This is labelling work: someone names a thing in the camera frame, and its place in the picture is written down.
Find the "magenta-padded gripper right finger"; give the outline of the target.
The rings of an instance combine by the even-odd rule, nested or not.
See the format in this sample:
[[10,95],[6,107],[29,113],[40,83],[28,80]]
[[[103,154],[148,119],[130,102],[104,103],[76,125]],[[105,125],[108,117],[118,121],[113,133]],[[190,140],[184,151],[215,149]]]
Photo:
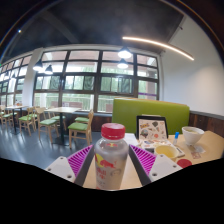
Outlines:
[[129,155],[143,186],[181,170],[166,155],[154,155],[134,145],[129,145]]

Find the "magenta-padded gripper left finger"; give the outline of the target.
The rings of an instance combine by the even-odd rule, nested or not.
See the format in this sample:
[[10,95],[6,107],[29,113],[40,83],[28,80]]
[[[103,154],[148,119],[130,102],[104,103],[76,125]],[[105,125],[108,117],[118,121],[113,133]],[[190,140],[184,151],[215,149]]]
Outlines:
[[46,171],[82,186],[94,156],[94,146],[87,146],[69,157],[58,157]]

